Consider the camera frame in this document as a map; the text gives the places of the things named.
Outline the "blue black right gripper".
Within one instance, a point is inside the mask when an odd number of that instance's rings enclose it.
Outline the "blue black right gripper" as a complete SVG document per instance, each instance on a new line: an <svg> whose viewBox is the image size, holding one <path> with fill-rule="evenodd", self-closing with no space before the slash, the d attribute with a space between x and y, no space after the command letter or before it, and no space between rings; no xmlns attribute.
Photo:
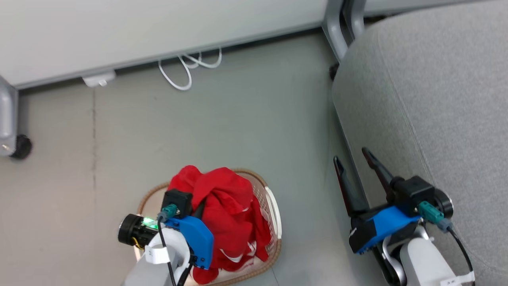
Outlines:
<svg viewBox="0 0 508 286"><path fill-rule="evenodd" d="M395 199L391 187L394 176L368 148L363 147L362 154L368 166L376 173L386 193L386 199ZM370 210L366 199L354 190L338 156L334 156L334 167L345 209L351 217L349 245L355 254L362 255L372 250L386 238L394 239L395 242L408 239L419 223L431 223L444 233L452 229L452 200L443 191L436 190L434 199L422 201L410 214L389 204Z"/></svg>

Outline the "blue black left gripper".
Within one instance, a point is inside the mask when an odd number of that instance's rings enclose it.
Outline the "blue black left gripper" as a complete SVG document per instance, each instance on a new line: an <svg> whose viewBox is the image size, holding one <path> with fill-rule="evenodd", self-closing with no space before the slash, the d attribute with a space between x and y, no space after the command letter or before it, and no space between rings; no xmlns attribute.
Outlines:
<svg viewBox="0 0 508 286"><path fill-rule="evenodd" d="M118 241L145 251L145 259L151 264L165 264L176 255L183 266L193 265L208 270L214 251L214 236L201 221L206 206L203 199L193 216L171 217L160 225L156 220L129 214L119 226Z"/></svg>

